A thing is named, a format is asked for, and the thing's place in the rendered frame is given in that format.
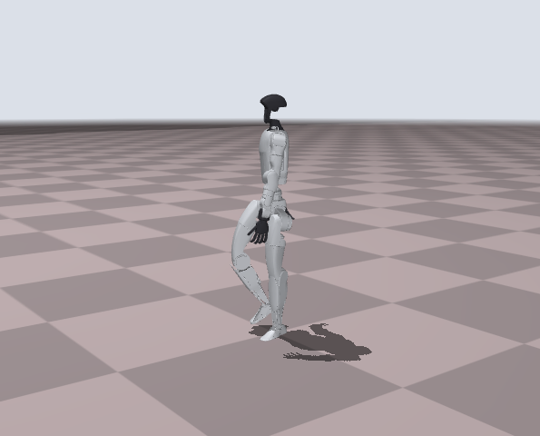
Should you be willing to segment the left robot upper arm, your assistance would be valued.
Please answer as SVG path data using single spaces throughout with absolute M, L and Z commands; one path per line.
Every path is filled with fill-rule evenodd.
M 265 183 L 268 183 L 269 172 L 276 172 L 280 178 L 280 170 L 286 144 L 287 138 L 283 134 L 273 134 L 270 138 L 270 170 L 263 175 Z

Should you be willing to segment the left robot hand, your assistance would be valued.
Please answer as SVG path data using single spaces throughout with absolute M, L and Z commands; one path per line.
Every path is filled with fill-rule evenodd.
M 255 230 L 253 239 L 250 241 L 251 243 L 253 243 L 256 240 L 257 235 L 258 237 L 257 237 L 256 242 L 254 242 L 255 244 L 257 243 L 261 244 L 261 243 L 267 242 L 268 232 L 269 232 L 269 226 L 268 226 L 267 221 L 269 221 L 270 218 L 262 218 L 261 216 L 262 216 L 262 208 L 260 208 L 259 210 L 259 215 L 258 215 L 259 221 L 256 222 L 256 226 L 250 232 L 248 232 L 248 235 L 251 235 L 251 233 Z M 265 237 L 264 237 L 264 233 L 265 233 Z M 264 238 L 264 241 L 263 241 L 263 238 Z

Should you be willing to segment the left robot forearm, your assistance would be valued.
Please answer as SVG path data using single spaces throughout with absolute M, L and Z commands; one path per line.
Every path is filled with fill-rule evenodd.
M 277 191 L 279 184 L 279 177 L 276 172 L 269 172 L 268 183 L 263 186 L 262 199 L 260 200 L 260 208 L 262 208 L 262 218 L 270 217 L 270 208 L 272 206 L 272 200 L 274 194 Z

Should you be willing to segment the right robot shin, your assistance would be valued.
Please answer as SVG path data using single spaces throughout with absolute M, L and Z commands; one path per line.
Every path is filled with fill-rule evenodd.
M 232 266 L 231 266 L 232 267 Z M 234 270 L 234 268 L 232 267 Z M 248 290 L 255 295 L 255 297 L 260 300 L 262 299 L 267 306 L 270 305 L 270 302 L 268 298 L 266 297 L 264 291 L 262 290 L 260 286 L 260 278 L 256 274 L 255 270 L 251 267 L 251 265 L 246 268 L 245 270 L 234 270 L 234 272 L 237 273 L 241 281 L 244 283 L 244 285 L 248 288 Z M 261 300 L 260 300 L 262 307 L 267 307 Z M 269 303 L 269 304 L 267 304 Z

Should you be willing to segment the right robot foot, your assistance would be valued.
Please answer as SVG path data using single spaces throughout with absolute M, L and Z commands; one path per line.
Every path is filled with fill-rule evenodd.
M 269 303 L 267 303 L 267 304 L 269 304 Z M 265 303 L 265 305 L 266 305 L 266 303 Z M 264 319 L 265 317 L 267 317 L 270 313 L 271 313 L 270 306 L 267 306 L 267 307 L 260 306 L 257 313 L 250 320 L 250 323 L 251 324 L 257 323 L 257 322 L 261 321 L 262 319 Z

